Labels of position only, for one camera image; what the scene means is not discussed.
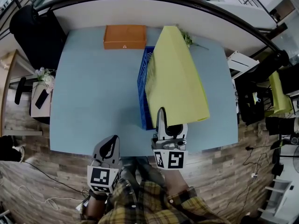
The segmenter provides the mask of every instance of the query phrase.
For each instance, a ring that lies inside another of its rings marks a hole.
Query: floor
[[[28,106],[29,101],[26,99],[23,99],[20,105],[9,100],[6,110],[7,128],[44,131],[43,137],[17,137],[18,143],[25,145],[24,160],[74,189],[88,189],[86,166],[90,163],[90,156],[50,151],[49,127],[32,119],[28,115]],[[255,165],[243,165],[250,154],[245,147],[270,145],[278,138],[269,137],[266,132],[258,137],[257,130],[257,124],[245,126],[241,123],[238,144],[189,154],[187,167],[182,171],[187,183],[195,187],[198,195],[205,199],[210,208],[233,224],[239,223],[247,212],[251,212],[252,216],[258,215],[256,210],[262,207],[267,196],[264,187],[273,179],[273,166],[268,164],[266,158],[262,157],[259,161],[262,167],[256,179],[250,177],[255,171]],[[248,162],[256,163],[263,152],[267,153],[271,162],[272,152],[269,148],[253,150]],[[80,192],[51,180],[26,163],[0,161],[0,170],[3,175],[0,179],[0,201],[6,209],[10,209],[17,223],[73,224],[78,221],[79,213],[75,208],[80,201],[55,199],[57,206],[50,201],[53,207],[48,202],[43,202],[55,196],[82,199]]]

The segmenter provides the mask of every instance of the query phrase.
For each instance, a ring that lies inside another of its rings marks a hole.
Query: yellow plaid shirt
[[[82,221],[81,224],[95,224]],[[167,196],[165,190],[154,182],[141,182],[138,199],[125,179],[120,179],[106,205],[105,215],[98,224],[189,224],[230,222],[215,215],[197,197],[193,187],[174,196]]]

